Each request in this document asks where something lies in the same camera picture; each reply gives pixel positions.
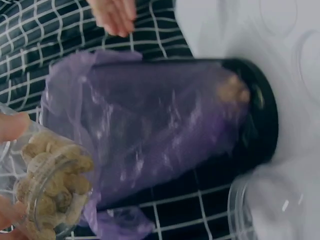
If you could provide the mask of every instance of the jar rim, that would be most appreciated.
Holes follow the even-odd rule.
[[[248,190],[250,187],[252,187],[251,183],[257,182],[272,184],[276,187],[276,189],[285,187],[285,191],[283,192],[284,194],[290,193],[290,195],[286,196],[288,199],[290,199],[292,196],[294,197],[293,201],[290,201],[293,202],[293,204],[298,202],[299,196],[303,196],[303,194],[300,194],[300,192],[297,191],[296,187],[294,187],[293,183],[289,179],[279,174],[279,172],[274,171],[271,167],[271,164],[259,166],[254,171],[237,177],[231,184],[227,201],[228,225],[232,240],[260,239],[258,229],[254,224],[255,218],[257,217],[256,210],[259,211],[259,209],[257,209],[257,206],[255,206],[255,211],[253,212],[251,209],[252,206],[248,205],[248,199],[250,196],[252,197],[252,195],[248,196]],[[290,226],[290,229],[293,232],[290,235],[292,238],[289,238],[288,240],[299,240],[302,236],[303,220],[299,221],[299,218],[304,213],[303,204],[298,204],[297,209],[295,210],[299,214],[297,219],[292,219],[291,215],[289,215],[288,219],[285,219],[285,222]],[[264,220],[268,220],[268,216],[264,215],[263,210],[261,212],[263,215],[259,215],[258,217],[262,217],[263,222],[265,222]],[[280,231],[281,232],[278,233],[280,236],[282,236],[281,234],[283,231],[285,231],[285,229],[281,229]]]

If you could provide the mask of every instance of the plastic jar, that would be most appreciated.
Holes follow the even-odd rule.
[[[0,110],[15,114],[3,104]],[[1,213],[33,240],[69,233],[92,193],[94,164],[87,151],[32,121],[20,138],[2,143],[0,152],[0,195],[12,206]],[[18,215],[12,212],[16,206]]]
[[[318,239],[319,172],[319,153],[313,152],[238,177],[228,197],[231,239]]]

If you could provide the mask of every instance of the peanut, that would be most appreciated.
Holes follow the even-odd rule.
[[[44,192],[50,197],[55,197],[64,189],[64,173],[56,172],[46,183]]]
[[[29,179],[27,177],[21,178],[14,186],[15,197],[20,202],[24,203],[29,195]]]
[[[56,207],[59,212],[65,213],[73,200],[68,189],[64,189],[55,197]]]
[[[65,174],[64,186],[71,192],[84,195],[91,189],[90,182],[83,175]]]
[[[56,233],[53,228],[43,226],[40,230],[33,221],[25,223],[30,240],[56,240]]]

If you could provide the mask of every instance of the white surface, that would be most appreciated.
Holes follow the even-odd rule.
[[[280,121],[274,159],[320,140],[319,7],[318,0],[177,0],[195,57],[246,58],[268,78]]]
[[[259,240],[319,239],[319,169],[318,149],[273,166],[273,171],[284,176],[296,188],[297,195],[295,197],[293,197],[294,194],[290,194],[288,186],[280,190],[280,184],[272,185],[265,182],[264,186],[259,184],[258,188],[258,185],[251,188],[252,195],[248,202],[250,207],[253,207],[252,220]],[[268,207],[273,210],[273,213],[277,213],[276,219],[267,219],[266,214],[260,214],[259,209],[254,207],[259,205],[255,202],[257,194],[254,193],[257,193],[257,190],[264,194],[264,199],[267,199]],[[299,229],[297,224],[302,226],[300,229],[301,237],[296,235],[296,231]]]

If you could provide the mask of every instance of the plastic wrap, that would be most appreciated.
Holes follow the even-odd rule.
[[[99,209],[230,153],[249,101],[247,86],[215,61],[97,51],[54,65],[41,105],[45,126],[93,155],[85,220],[101,239],[135,240],[153,228],[138,208]]]

